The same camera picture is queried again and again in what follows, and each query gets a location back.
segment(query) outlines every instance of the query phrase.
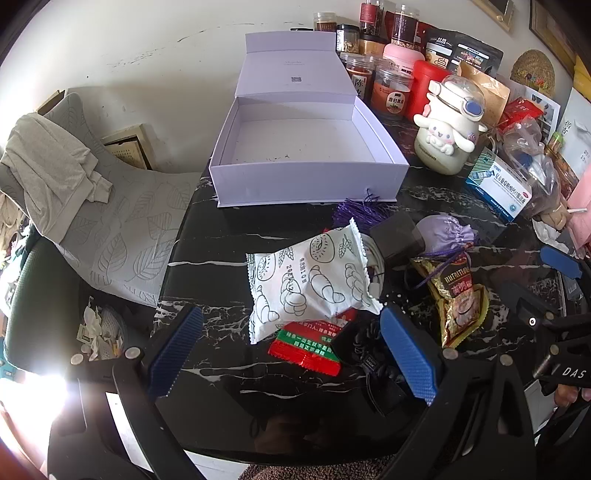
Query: screw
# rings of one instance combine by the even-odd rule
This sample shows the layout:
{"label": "screw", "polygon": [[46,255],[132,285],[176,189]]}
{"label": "screw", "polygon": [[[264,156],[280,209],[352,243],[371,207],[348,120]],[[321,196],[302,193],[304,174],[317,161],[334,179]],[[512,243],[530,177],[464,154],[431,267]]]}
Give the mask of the screw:
{"label": "screw", "polygon": [[511,358],[510,355],[507,355],[506,353],[501,355],[500,360],[501,360],[501,365],[505,365],[506,367],[510,367],[511,365],[513,365],[513,359]]}
{"label": "screw", "polygon": [[448,360],[456,360],[458,356],[459,354],[457,353],[457,350],[453,348],[446,348],[443,351],[443,358],[446,358]]}
{"label": "screw", "polygon": [[136,346],[129,347],[125,351],[125,358],[133,360],[134,358],[138,358],[141,352],[142,352],[142,350],[140,350]]}
{"label": "screw", "polygon": [[74,355],[72,355],[72,358],[70,358],[70,363],[72,365],[80,365],[83,361],[84,355],[82,355],[81,353],[75,353]]}

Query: white snack package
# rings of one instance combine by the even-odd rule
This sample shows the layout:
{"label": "white snack package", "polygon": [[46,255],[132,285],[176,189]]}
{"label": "white snack package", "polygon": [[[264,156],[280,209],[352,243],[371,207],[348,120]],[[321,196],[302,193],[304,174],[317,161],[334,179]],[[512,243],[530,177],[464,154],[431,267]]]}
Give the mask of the white snack package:
{"label": "white snack package", "polygon": [[349,226],[273,254],[247,254],[255,344],[289,322],[331,321],[349,308],[376,315],[382,304],[368,291],[368,259],[361,235]]}

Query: white gift box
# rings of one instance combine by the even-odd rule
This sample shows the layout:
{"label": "white gift box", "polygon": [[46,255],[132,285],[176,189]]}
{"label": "white gift box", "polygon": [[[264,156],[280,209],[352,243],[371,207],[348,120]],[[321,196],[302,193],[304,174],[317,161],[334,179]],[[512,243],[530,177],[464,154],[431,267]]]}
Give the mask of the white gift box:
{"label": "white gift box", "polygon": [[236,98],[209,171],[220,207],[396,200],[408,163],[357,97],[335,34],[246,35]]}

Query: brown paper bag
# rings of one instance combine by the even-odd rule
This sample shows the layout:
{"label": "brown paper bag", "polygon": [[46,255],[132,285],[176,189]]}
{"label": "brown paper bag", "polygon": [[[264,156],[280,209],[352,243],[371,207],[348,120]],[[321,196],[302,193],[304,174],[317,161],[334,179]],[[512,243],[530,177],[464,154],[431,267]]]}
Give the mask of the brown paper bag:
{"label": "brown paper bag", "polygon": [[484,93],[486,104],[486,112],[482,117],[482,122],[488,127],[495,127],[501,119],[501,115],[511,94],[509,87],[506,87],[486,73],[482,73],[463,60],[460,62],[457,74],[460,77],[472,80],[480,87],[480,90]]}

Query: blue gripper pad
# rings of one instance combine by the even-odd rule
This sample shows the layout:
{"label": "blue gripper pad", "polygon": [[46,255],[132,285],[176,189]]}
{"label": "blue gripper pad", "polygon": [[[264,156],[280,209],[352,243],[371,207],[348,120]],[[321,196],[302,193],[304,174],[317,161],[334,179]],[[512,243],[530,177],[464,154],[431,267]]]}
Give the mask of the blue gripper pad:
{"label": "blue gripper pad", "polygon": [[543,246],[540,249],[540,258],[546,265],[555,268],[568,278],[574,280],[583,276],[579,263],[573,257],[553,247],[549,247],[548,245]]}
{"label": "blue gripper pad", "polygon": [[395,304],[383,309],[379,323],[382,337],[413,395],[431,405],[442,369],[437,344],[427,332],[417,329]]}
{"label": "blue gripper pad", "polygon": [[148,395],[151,398],[170,393],[202,330],[203,312],[193,307],[150,365]]}

